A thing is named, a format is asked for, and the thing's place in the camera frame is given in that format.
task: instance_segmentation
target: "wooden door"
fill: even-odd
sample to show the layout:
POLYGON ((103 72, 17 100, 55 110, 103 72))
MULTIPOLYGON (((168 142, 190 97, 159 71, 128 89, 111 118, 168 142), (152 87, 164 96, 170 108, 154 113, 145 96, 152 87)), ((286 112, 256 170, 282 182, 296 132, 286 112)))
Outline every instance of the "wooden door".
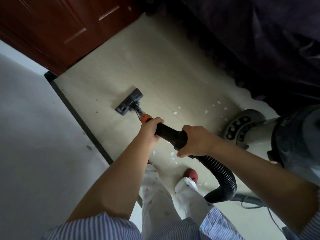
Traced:
POLYGON ((62 70, 140 14, 135 0, 1 0, 0 3, 0 24, 62 70))

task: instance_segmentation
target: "white pants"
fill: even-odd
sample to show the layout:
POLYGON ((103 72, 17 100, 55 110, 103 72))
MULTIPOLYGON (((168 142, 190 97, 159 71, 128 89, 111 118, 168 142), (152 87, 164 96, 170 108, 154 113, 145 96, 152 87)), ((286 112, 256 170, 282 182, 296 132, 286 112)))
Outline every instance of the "white pants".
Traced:
MULTIPOLYGON (((158 227, 173 221, 180 221, 172 197, 159 180, 154 166, 148 164, 142 181, 142 238, 149 239, 158 227)), ((214 207, 198 192, 194 181, 184 177, 175 187, 174 198, 186 218, 200 227, 209 211, 214 207)))

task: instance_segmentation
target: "wall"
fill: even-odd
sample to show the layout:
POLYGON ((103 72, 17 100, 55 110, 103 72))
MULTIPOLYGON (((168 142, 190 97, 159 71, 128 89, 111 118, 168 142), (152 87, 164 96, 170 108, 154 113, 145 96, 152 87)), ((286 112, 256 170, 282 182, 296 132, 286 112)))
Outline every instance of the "wall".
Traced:
POLYGON ((44 76, 3 55, 0 134, 2 239, 40 239, 108 167, 44 76))
POLYGON ((3 54, 4 56, 10 58, 11 60, 14 60, 15 62, 30 69, 31 71, 34 71, 39 75, 43 75, 48 71, 48 69, 31 60, 29 57, 17 51, 15 48, 12 48, 2 40, 0 40, 0 54, 3 54))

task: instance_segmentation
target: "vacuum floor nozzle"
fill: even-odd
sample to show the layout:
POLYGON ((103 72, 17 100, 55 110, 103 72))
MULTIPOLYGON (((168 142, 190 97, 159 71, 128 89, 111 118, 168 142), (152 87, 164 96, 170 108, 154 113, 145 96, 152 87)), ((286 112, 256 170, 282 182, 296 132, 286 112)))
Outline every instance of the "vacuum floor nozzle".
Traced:
POLYGON ((121 115, 125 115, 128 111, 134 111, 139 106, 139 100, 142 97, 142 92, 136 88, 115 110, 121 115))

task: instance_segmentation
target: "foot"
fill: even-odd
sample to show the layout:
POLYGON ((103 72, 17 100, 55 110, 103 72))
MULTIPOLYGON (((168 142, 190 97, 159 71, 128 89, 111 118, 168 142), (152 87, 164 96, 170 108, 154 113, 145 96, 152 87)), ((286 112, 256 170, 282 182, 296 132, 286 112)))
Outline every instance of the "foot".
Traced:
POLYGON ((183 177, 187 177, 189 179, 191 179, 192 181, 194 181, 195 183, 198 182, 198 174, 197 172, 192 169, 192 168, 188 168, 184 174, 183 174, 183 177))

